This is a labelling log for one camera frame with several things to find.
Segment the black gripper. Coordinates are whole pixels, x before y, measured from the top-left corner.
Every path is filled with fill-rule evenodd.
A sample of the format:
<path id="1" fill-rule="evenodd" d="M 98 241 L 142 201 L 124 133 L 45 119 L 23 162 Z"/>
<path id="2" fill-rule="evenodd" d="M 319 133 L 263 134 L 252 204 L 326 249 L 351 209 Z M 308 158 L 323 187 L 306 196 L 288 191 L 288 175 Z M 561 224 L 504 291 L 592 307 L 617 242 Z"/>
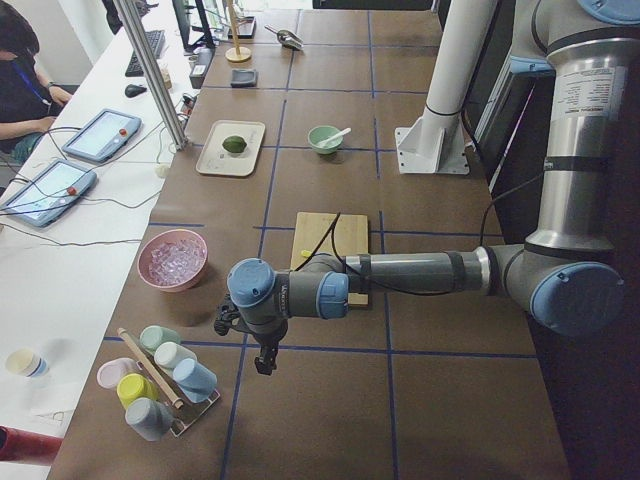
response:
<path id="1" fill-rule="evenodd" d="M 261 375 L 272 374 L 277 369 L 276 357 L 279 342 L 286 336 L 288 320 L 284 319 L 271 332 L 253 333 L 252 336 L 260 345 L 260 353 L 254 359 L 256 371 Z"/>

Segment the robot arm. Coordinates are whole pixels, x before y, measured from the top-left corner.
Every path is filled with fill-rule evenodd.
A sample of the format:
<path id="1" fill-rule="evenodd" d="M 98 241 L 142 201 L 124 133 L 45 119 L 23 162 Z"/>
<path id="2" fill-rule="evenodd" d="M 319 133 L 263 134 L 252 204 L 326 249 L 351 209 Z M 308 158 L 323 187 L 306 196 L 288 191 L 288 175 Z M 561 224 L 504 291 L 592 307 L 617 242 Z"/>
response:
<path id="1" fill-rule="evenodd" d="M 249 334 L 255 366 L 276 367 L 292 317 L 341 318 L 352 293 L 505 295 L 565 336 L 592 333 L 621 311 L 624 283 L 603 231 L 608 165 L 628 70 L 639 55 L 635 1 L 520 1 L 512 71 L 555 77 L 536 230 L 521 244 L 471 252 L 359 254 L 314 251 L 296 270 L 250 258 L 234 265 L 215 331 Z"/>

